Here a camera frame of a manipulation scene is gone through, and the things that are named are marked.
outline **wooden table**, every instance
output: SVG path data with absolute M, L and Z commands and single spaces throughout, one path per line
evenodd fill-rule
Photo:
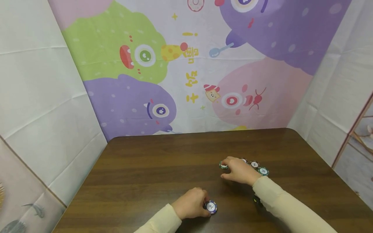
M 206 189 L 218 212 L 185 220 L 178 232 L 281 232 L 257 211 L 250 187 L 220 178 L 229 155 L 267 167 L 339 233 L 372 232 L 373 212 L 291 129 L 114 138 L 54 232 L 133 232 L 193 187 Z

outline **beige long sleeve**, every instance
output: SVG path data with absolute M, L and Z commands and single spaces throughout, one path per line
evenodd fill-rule
M 294 233 L 336 233 L 320 216 L 268 177 L 259 178 L 253 190 L 263 206 Z
M 175 210 L 167 204 L 135 233 L 175 233 L 181 225 L 181 220 Z
M 264 207 L 282 220 L 294 233 L 336 233 L 320 216 L 266 176 L 259 178 L 253 190 Z M 170 204 L 158 211 L 135 233 L 174 233 L 181 225 Z

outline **cartoon backdrop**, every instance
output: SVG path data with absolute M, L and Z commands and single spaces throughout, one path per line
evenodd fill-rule
M 351 0 L 49 0 L 109 141 L 286 127 Z

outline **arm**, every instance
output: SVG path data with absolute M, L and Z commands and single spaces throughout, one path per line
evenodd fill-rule
M 267 211 L 282 220 L 292 232 L 336 233 L 320 216 L 268 177 L 259 178 L 254 183 L 253 190 Z
M 170 204 L 158 211 L 135 233 L 174 233 L 181 225 L 181 219 Z
M 206 190 L 193 188 L 163 207 L 135 233 L 175 233 L 185 218 L 209 217 L 210 212 L 203 208 L 209 200 Z
M 252 186 L 267 211 L 282 220 L 292 232 L 336 233 L 310 208 L 284 191 L 268 177 L 262 177 L 241 159 L 229 156 L 222 161 L 222 164 L 228 165 L 231 170 L 229 174 L 222 174 L 222 178 Z

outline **chinese character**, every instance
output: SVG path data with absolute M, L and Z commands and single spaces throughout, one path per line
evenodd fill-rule
M 189 97 L 189 95 L 186 96 L 186 101 L 189 102 L 190 100 L 192 100 L 193 104 L 195 103 L 196 99 L 198 99 L 198 96 L 194 95 L 194 93 L 192 93 L 191 97 Z
M 198 49 L 197 48 L 187 48 L 187 50 L 185 50 L 183 52 L 183 55 L 184 57 L 189 57 L 189 62 L 188 64 L 193 64 L 194 63 L 194 57 L 198 56 L 199 55 L 199 52 L 198 52 Z
M 195 79 L 197 76 L 197 71 L 190 72 L 190 75 L 188 73 L 185 73 L 186 78 L 188 79 L 188 83 L 186 83 L 186 86 L 192 87 L 193 84 L 197 84 L 198 81 Z

